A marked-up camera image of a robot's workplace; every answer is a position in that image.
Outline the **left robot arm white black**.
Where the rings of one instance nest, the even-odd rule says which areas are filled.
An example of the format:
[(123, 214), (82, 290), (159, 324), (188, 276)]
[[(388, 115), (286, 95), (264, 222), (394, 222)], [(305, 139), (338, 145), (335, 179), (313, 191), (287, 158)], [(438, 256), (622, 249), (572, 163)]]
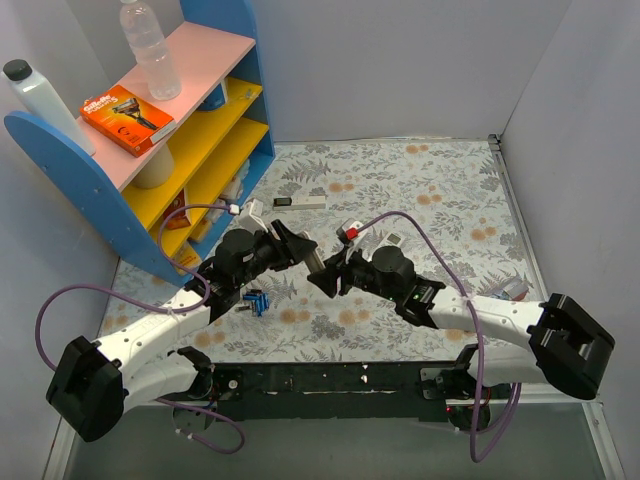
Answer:
[(55, 369), (47, 401), (92, 442), (140, 403), (173, 393), (205, 398), (213, 386), (208, 357), (172, 346), (231, 310), (242, 288), (262, 273), (296, 266), (316, 248), (315, 241), (279, 220), (256, 232), (228, 231), (213, 256), (158, 312), (94, 341), (72, 340)]

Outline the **grey beige remote control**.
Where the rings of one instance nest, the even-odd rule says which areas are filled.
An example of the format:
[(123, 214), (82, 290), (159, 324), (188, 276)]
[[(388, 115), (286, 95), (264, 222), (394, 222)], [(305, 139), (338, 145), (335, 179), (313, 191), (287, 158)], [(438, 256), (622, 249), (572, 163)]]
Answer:
[(312, 240), (310, 238), (310, 235), (306, 231), (300, 232), (299, 236), (304, 239), (302, 247), (302, 260), (309, 270), (309, 273), (314, 274), (324, 270), (325, 265), (319, 254), (317, 242)]

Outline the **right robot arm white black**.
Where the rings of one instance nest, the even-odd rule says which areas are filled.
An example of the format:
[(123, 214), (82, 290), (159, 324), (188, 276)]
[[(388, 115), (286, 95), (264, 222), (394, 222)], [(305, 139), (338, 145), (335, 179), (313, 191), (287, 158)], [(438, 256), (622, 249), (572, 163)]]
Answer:
[(307, 279), (330, 298), (357, 288), (389, 300), (414, 326), (480, 332), (507, 342), (508, 348), (496, 353), (479, 348), (453, 371), (453, 387), (464, 397), (496, 384), (546, 383), (592, 400), (615, 346), (612, 335), (567, 295), (554, 293), (545, 302), (467, 299), (418, 275), (396, 246), (380, 247), (370, 259), (342, 251)]

